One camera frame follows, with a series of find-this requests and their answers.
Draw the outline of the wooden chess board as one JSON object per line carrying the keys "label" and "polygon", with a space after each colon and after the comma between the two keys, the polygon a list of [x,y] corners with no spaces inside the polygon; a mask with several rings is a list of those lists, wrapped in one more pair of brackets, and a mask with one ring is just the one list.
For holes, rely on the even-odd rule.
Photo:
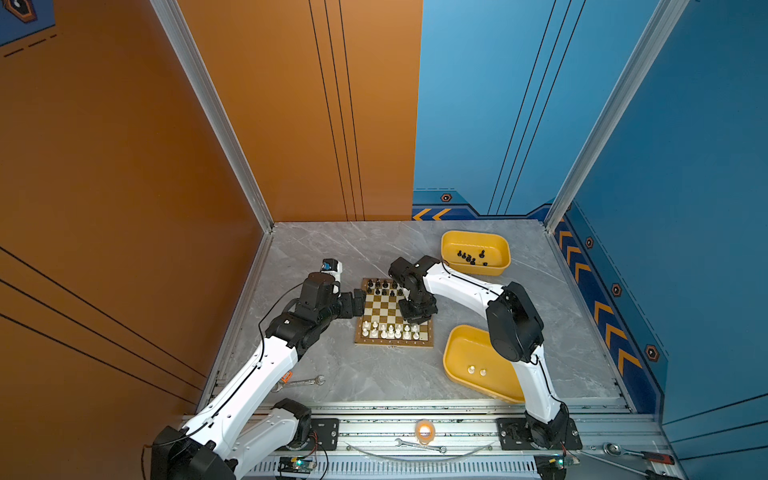
{"label": "wooden chess board", "polygon": [[364,312],[357,320],[354,343],[369,346],[432,348],[434,328],[431,320],[412,324],[404,320],[399,301],[408,290],[390,278],[364,278]]}

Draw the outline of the yellow tray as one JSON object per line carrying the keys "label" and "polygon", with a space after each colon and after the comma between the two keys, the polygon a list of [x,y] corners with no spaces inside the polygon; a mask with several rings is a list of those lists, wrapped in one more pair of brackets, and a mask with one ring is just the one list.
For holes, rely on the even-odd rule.
{"label": "yellow tray", "polygon": [[448,231],[441,238],[441,256],[452,269],[481,276],[500,276],[511,264],[509,244],[500,235]]}
{"label": "yellow tray", "polygon": [[485,330],[455,327],[448,337],[443,367],[454,383],[507,403],[525,403],[512,363],[495,351]]}

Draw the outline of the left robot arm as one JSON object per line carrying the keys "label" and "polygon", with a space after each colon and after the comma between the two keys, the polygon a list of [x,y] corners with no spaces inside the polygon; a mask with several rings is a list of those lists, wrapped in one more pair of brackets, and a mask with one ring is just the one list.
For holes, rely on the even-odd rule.
{"label": "left robot arm", "polygon": [[359,317],[365,295],[341,289],[342,265],[324,260],[300,286],[298,298],[260,333],[254,355],[220,393],[181,428],[165,427],[144,447],[145,479],[241,479],[275,450],[304,445],[309,407],[281,400],[249,423],[273,387],[299,362],[332,321]]}

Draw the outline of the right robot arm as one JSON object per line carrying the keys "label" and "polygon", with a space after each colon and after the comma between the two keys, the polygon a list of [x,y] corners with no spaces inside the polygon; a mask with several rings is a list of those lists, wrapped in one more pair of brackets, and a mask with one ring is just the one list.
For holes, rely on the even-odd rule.
{"label": "right robot arm", "polygon": [[438,313],[437,296],[483,316],[494,351],[511,363],[524,395],[525,417],[533,443],[541,449],[563,447],[570,412],[555,393],[544,353],[544,323],[525,288],[489,283],[460,273],[441,260],[424,256],[415,263],[394,260],[388,275],[407,290],[399,302],[403,318],[420,323]]}

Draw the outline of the green circuit board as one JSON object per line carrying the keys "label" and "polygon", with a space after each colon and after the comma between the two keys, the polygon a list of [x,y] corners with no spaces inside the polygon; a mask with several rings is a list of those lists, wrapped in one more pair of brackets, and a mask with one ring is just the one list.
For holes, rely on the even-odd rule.
{"label": "green circuit board", "polygon": [[276,470],[278,478],[308,479],[316,470],[314,458],[280,457]]}

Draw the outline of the silver wrench on table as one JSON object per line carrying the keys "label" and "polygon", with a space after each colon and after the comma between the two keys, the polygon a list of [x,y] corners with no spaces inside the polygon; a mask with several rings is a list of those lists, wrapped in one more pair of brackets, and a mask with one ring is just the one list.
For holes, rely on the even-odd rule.
{"label": "silver wrench on table", "polygon": [[303,380],[290,380],[286,382],[280,381],[273,387],[272,392],[277,393],[286,388],[301,387],[301,386],[321,386],[321,385],[324,385],[325,382],[326,382],[326,378],[323,375],[318,375],[314,378],[303,379]]}

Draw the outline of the orange tape roll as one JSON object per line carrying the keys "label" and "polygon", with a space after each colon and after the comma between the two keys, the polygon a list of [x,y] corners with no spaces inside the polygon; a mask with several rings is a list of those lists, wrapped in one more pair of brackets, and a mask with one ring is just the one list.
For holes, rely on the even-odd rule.
{"label": "orange tape roll", "polygon": [[419,420],[415,426],[415,436],[417,441],[422,445],[430,444],[436,436],[436,430],[434,424],[426,419]]}

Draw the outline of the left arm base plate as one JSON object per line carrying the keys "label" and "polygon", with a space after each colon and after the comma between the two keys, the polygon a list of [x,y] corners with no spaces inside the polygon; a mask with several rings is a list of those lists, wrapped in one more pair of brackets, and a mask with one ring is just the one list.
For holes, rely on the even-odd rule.
{"label": "left arm base plate", "polygon": [[318,448],[327,453],[337,450],[339,440],[340,420],[338,418],[312,418],[309,434],[302,450],[312,450],[315,448],[315,440],[319,442]]}

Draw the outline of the silver wrench on rail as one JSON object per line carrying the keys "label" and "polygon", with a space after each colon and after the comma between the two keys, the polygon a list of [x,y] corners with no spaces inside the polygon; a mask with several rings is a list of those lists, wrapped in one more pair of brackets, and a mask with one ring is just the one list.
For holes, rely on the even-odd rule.
{"label": "silver wrench on rail", "polygon": [[411,442],[406,441],[401,438],[395,439],[396,445],[398,447],[406,447],[406,448],[413,448],[413,449],[419,449],[419,450],[425,450],[425,451],[433,451],[438,452],[440,454],[446,454],[447,448],[445,446],[435,446],[435,445],[429,445],[429,444],[422,444],[420,442]]}

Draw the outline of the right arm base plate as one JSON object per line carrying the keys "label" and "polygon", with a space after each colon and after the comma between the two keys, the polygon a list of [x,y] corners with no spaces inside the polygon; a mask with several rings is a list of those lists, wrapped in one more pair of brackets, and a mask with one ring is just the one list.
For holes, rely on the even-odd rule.
{"label": "right arm base plate", "polygon": [[[534,442],[527,421],[523,418],[499,418],[496,420],[498,439],[503,451],[545,450]],[[582,439],[573,419],[569,419],[561,439],[553,443],[552,451],[577,451],[583,448]]]}

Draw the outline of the red handled ratchet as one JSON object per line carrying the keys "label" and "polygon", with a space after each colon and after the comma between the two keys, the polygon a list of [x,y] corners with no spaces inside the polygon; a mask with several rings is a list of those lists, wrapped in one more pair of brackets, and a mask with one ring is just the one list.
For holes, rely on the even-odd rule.
{"label": "red handled ratchet", "polygon": [[663,453],[651,452],[651,451],[624,449],[623,447],[615,443],[605,443],[603,445],[603,451],[607,455],[614,456],[614,457],[634,456],[652,463],[658,463],[658,464],[664,464],[664,465],[676,464],[676,460],[669,454],[663,454]]}

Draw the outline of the aluminium corner post left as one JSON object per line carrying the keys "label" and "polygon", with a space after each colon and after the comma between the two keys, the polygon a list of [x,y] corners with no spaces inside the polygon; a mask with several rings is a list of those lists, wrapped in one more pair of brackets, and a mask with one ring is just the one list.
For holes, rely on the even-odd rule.
{"label": "aluminium corner post left", "polygon": [[254,216],[261,229],[271,234],[275,222],[179,3],[151,0],[150,4]]}

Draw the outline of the aluminium corner post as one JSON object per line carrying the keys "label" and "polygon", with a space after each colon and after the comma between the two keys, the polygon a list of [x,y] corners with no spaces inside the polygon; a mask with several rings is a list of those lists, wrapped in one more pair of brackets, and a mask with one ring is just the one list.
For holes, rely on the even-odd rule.
{"label": "aluminium corner post", "polygon": [[275,222],[179,3],[151,0],[150,4],[254,216],[261,229],[271,234]]}
{"label": "aluminium corner post", "polygon": [[688,4],[688,0],[657,4],[545,217],[547,233],[552,234],[564,219]]}

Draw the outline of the aluminium corner post right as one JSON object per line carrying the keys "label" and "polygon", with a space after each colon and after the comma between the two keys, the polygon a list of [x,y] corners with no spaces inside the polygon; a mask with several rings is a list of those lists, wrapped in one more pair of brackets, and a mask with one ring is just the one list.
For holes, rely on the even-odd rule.
{"label": "aluminium corner post right", "polygon": [[688,4],[688,0],[657,4],[545,217],[547,233],[552,234],[564,219]]}

